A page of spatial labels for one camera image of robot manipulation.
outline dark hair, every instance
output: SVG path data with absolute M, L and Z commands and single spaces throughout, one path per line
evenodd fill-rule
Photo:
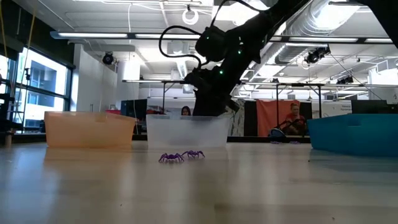
M 293 109 L 294 106 L 298 106 L 298 105 L 295 104 L 295 103 L 292 103 L 292 104 L 290 105 L 290 109 Z
M 188 106 L 184 106 L 184 107 L 181 109 L 181 115 L 182 115 L 182 112 L 184 111 L 184 109 L 186 109 L 186 110 L 188 111 L 188 115 L 191 116 L 191 109 L 190 109 Z

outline wooden table surface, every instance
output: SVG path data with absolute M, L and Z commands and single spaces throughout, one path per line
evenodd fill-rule
M 398 222 L 397 159 L 309 144 L 228 144 L 181 164 L 163 152 L 177 150 L 0 149 L 0 223 Z

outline toy spider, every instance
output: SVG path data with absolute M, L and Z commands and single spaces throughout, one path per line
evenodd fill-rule
M 192 156 L 192 158 L 195 158 L 196 156 L 198 156 L 198 158 L 199 158 L 200 155 L 203 155 L 203 158 L 206 157 L 202 151 L 196 151 L 196 152 L 192 151 L 192 150 L 186 151 L 182 154 L 182 156 L 184 156 L 184 154 L 187 154 L 188 158 L 189 158 L 189 156 Z
M 165 160 L 166 160 L 166 162 L 169 160 L 174 161 L 175 159 L 177 159 L 179 162 L 184 161 L 184 158 L 178 153 L 176 153 L 175 155 L 173 155 L 173 154 L 167 155 L 167 153 L 165 153 L 160 157 L 159 162 L 164 162 Z

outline orange curtain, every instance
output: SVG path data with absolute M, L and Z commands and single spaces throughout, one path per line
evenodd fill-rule
M 257 100 L 257 129 L 259 137 L 267 137 L 269 130 L 278 125 L 276 117 L 276 103 L 276 100 Z M 279 101 L 279 123 L 285 121 L 286 116 L 290 113 L 290 105 L 292 103 L 300 106 L 300 102 L 297 100 Z

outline person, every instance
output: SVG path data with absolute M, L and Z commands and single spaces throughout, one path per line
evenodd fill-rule
M 191 109 L 188 106 L 184 106 L 181 109 L 181 115 L 182 116 L 191 116 Z
M 300 115 L 300 107 L 292 103 L 290 105 L 290 113 L 286 115 L 286 128 L 285 134 L 289 135 L 300 135 L 305 131 L 305 118 Z

